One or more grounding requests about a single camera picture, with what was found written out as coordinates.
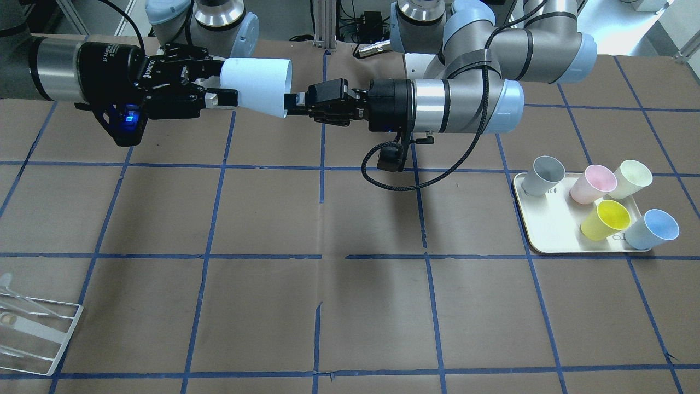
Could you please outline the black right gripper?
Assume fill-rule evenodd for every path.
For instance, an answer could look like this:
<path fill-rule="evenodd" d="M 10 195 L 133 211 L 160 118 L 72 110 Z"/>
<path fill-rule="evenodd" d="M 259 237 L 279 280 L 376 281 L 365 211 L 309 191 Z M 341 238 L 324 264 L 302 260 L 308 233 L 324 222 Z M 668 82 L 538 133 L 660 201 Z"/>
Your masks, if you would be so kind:
<path fill-rule="evenodd" d="M 146 56 L 135 45 L 86 42 L 78 50 L 78 79 L 85 102 L 136 105 L 150 119 L 196 119 L 200 110 L 238 106 L 238 91 L 206 88 L 200 78 L 220 77 L 225 60 L 203 47 L 172 43 Z"/>

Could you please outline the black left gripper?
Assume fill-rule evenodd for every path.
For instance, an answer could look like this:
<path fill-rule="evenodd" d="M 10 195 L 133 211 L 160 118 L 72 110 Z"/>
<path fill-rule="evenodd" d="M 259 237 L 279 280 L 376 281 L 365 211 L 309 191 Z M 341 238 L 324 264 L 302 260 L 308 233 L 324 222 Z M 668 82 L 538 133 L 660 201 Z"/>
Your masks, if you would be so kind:
<path fill-rule="evenodd" d="M 371 132 L 403 132 L 409 124 L 412 87 L 405 78 L 378 78 L 362 90 L 337 78 L 310 85 L 305 93 L 285 93 L 283 104 L 285 110 L 305 110 L 318 123 L 345 127 L 366 120 Z"/>

